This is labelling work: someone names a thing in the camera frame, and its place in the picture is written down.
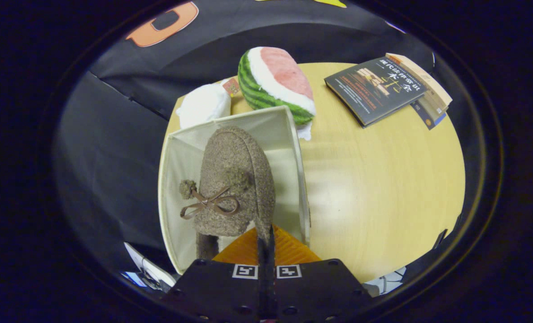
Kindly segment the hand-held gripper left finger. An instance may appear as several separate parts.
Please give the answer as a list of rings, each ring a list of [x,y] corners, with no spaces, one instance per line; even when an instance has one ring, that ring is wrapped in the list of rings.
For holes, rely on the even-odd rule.
[[[267,244],[255,241],[258,266],[196,259],[163,297],[164,305],[198,322],[267,320]]]

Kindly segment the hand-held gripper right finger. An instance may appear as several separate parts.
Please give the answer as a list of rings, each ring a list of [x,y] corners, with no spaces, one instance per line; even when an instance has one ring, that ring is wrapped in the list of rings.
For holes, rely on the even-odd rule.
[[[342,323],[378,296],[339,259],[320,260],[301,241],[273,226],[270,313],[277,323]]]

